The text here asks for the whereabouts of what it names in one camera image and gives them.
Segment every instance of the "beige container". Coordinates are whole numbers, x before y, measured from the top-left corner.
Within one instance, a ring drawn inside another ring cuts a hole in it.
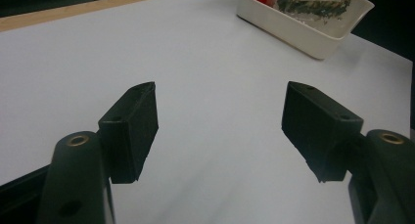
[[[307,55],[324,60],[334,53],[363,17],[374,8],[367,0],[351,0],[341,19],[300,22],[256,0],[239,0],[237,15],[277,36]]]

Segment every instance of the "table surface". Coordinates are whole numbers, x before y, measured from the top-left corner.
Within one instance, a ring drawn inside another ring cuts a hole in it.
[[[409,136],[412,63],[350,35],[311,59],[236,16],[238,0],[147,0],[0,32],[0,184],[131,86],[155,81],[160,129],[117,223],[353,223],[347,183],[319,184],[281,130],[288,81]]]

